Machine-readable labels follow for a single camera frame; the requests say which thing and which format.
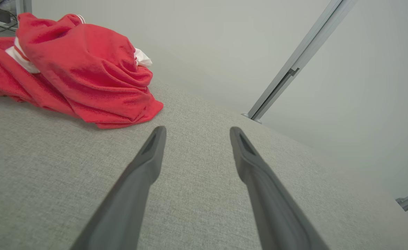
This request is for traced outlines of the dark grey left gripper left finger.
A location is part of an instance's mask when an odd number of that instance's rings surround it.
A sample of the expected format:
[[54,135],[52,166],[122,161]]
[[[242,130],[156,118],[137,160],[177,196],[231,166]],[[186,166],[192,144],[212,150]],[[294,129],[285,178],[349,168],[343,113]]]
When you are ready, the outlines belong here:
[[92,215],[72,250],[135,250],[152,184],[161,173],[166,128],[155,127]]

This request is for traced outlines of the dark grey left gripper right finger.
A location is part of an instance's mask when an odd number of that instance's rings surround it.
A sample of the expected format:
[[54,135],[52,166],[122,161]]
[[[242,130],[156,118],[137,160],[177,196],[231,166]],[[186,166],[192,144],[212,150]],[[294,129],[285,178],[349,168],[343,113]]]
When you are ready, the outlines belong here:
[[263,250],[327,250],[328,246],[239,127],[230,141],[247,187]]

